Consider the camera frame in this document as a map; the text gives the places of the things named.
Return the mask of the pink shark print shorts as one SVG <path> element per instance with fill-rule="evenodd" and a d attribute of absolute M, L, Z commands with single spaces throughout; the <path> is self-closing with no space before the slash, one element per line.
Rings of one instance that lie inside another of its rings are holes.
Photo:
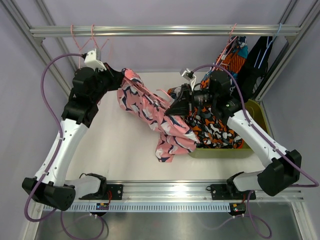
<path fill-rule="evenodd" d="M 124 76 L 129 79 L 140 76 L 132 69 L 124 68 Z M 167 116 L 164 107 L 154 103 L 149 97 L 139 92 L 124 79 L 116 92 L 119 107 L 140 118 L 149 128 L 159 134 L 155 156 L 159 162 L 170 163 L 174 156 L 192 153 L 199 139 L 180 116 Z"/>

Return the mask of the camouflage shorts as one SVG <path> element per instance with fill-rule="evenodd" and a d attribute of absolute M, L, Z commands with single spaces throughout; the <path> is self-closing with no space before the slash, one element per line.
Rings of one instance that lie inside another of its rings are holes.
<path fill-rule="evenodd" d="M 212 113 L 211 106 L 196 107 L 191 115 L 180 116 L 199 140 L 197 148 L 237 149 L 242 138 Z"/>

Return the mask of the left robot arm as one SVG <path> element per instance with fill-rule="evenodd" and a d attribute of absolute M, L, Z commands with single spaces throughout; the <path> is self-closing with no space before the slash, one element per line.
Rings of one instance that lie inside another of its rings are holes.
<path fill-rule="evenodd" d="M 72 80 L 58 134 L 47 158 L 33 178 L 26 177 L 22 188 L 37 203 L 66 211 L 74 200 L 100 200 L 108 197 L 104 176 L 86 173 L 75 180 L 66 175 L 75 151 L 98 113 L 98 102 L 110 91 L 118 90 L 124 80 L 121 71 L 104 64 L 103 69 L 83 67 Z"/>

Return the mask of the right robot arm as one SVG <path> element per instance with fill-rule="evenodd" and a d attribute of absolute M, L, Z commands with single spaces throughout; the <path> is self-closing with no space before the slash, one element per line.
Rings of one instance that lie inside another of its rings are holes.
<path fill-rule="evenodd" d="M 166 110 L 167 116 L 187 116 L 195 109 L 210 107 L 213 115 L 235 131 L 258 156 L 264 170 L 239 172 L 226 181 L 226 192 L 233 199 L 246 191 L 263 191 L 274 197 L 300 178 L 302 156 L 288 151 L 264 131 L 245 109 L 242 99 L 231 96 L 231 74 L 227 70 L 213 71 L 208 88 L 195 90 L 196 77 L 186 68 L 180 75 L 188 80 L 181 85 L 177 98 Z"/>

